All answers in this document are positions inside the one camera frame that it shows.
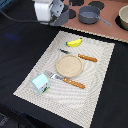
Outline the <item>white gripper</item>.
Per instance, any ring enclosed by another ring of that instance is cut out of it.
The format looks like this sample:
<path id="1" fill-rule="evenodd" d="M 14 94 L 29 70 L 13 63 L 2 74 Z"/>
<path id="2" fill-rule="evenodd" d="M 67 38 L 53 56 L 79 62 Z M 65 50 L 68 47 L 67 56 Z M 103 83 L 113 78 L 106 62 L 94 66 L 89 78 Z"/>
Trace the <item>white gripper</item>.
<path id="1" fill-rule="evenodd" d="M 53 18 L 59 18 L 64 8 L 64 4 L 61 0 L 33 1 L 37 20 L 44 24 L 47 24 Z"/>

